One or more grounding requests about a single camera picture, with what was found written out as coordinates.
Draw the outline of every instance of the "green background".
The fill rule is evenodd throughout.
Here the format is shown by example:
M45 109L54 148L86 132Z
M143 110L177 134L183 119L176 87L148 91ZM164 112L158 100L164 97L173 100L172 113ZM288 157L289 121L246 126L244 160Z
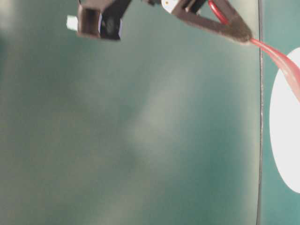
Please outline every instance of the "green background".
M257 1L231 3L258 37ZM120 43L79 38L76 11L1 2L0 223L254 225L259 50L140 1Z
M262 38L288 54L300 47L300 2L298 0L262 1ZM269 128L270 98L278 68L268 55L263 55L264 119L262 142L261 224L300 224L300 195L284 183L274 161Z

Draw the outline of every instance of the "red cable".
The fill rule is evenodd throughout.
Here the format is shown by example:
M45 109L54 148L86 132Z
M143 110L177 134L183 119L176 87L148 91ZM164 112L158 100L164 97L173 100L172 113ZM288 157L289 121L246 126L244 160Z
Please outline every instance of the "red cable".
M209 0L208 4L212 12L223 24L228 24L228 19L223 15L223 13L218 9L213 0ZM294 95L300 102L300 68L291 61L286 55L282 54L278 50L266 45L265 43L252 38L250 42L262 50L264 50L272 60L276 63L279 69L281 69L285 75L286 81L290 85Z
M216 15L216 17L220 20L221 23L223 24L229 23L228 19L223 15L220 9L218 9L218 7L216 6L213 0L209 0L208 5L210 6L212 12Z

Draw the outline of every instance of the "white disc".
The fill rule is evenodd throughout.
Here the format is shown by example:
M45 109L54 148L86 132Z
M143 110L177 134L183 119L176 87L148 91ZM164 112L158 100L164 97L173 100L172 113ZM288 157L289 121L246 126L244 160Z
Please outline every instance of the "white disc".
M300 48L288 57L300 67ZM300 193L300 102L281 70L277 73L271 96L270 137L282 179L290 189Z

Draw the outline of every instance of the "green surface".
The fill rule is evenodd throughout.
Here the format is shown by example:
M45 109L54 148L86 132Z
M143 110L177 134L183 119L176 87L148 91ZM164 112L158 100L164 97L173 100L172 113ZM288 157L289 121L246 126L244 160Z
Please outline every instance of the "green surface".
M1 3L0 223L254 225L258 49L140 1L122 42L78 38L76 7Z
M263 0L263 40L285 54L298 48L300 46L299 8L298 0ZM300 195L289 189L280 177L270 143L270 98L277 71L276 65L264 54L261 225L298 225L300 224Z

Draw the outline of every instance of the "white connector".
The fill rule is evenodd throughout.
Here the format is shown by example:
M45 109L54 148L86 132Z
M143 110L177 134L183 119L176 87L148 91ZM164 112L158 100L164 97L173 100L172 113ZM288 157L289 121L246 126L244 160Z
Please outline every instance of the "white connector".
M162 0L161 5L168 13L171 14L172 11L177 6L178 2L179 2L179 0Z
M76 16L67 15L67 28L69 30L78 31L78 19Z

